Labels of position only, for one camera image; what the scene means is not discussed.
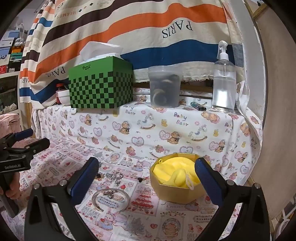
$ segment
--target bracelet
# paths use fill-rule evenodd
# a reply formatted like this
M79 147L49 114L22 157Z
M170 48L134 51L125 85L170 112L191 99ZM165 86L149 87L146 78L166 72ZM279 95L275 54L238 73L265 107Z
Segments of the bracelet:
M103 212L104 210L102 208L100 208L100 206L96 202L96 198L97 198L97 196L101 192L103 192L103 195L104 196L108 196L110 199L113 199L113 194L114 193L121 193L122 195L125 196L125 198L127 200L127 205L123 209L119 210L118 213L122 213L128 207L128 205L129 205L129 203L131 201L129 195L125 191L122 191L120 189L116 189L116 188L105 188L105 189L99 190L99 191L97 191L97 192L94 193L94 195L91 198L91 202L101 212Z

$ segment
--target green tissue box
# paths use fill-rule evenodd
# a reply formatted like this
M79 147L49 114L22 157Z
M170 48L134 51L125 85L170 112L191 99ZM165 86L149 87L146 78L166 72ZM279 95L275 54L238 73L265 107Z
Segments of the green tissue box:
M116 108L133 100L132 64L111 56L69 70L72 108Z

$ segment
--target white tissue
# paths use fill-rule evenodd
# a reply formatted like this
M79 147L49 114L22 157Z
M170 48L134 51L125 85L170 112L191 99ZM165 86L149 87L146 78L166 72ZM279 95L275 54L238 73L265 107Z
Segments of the white tissue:
M90 41L79 53L84 60L80 64L109 56L121 58L120 54L122 52L122 49L123 48L118 45Z

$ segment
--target translucent plastic cup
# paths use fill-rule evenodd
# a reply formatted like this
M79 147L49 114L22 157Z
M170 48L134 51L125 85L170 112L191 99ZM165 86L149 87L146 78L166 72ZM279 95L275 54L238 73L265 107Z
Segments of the translucent plastic cup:
M154 107L175 108L179 105L182 71L174 66L148 68L150 99Z

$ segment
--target clear spray bottle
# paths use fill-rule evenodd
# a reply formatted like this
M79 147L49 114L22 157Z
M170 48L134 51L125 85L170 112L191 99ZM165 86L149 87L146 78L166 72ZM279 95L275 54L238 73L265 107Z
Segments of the clear spray bottle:
M236 70L226 53L227 43L220 41L218 45L219 59L214 64L214 87L212 108L220 111L234 112L236 95Z

